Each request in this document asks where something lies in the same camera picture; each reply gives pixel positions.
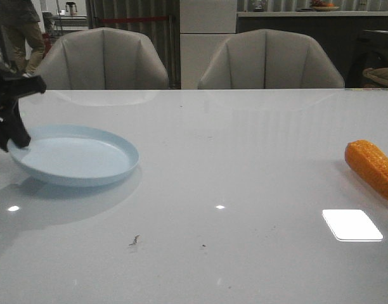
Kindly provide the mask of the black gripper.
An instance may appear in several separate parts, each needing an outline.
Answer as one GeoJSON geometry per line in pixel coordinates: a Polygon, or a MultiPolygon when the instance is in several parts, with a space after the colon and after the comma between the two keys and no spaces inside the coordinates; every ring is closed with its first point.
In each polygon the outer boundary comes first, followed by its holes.
{"type": "Polygon", "coordinates": [[[9,140],[19,148],[27,147],[31,140],[22,122],[17,98],[43,94],[47,85],[39,75],[6,79],[4,68],[6,66],[0,48],[0,149],[8,152],[9,140]]]}

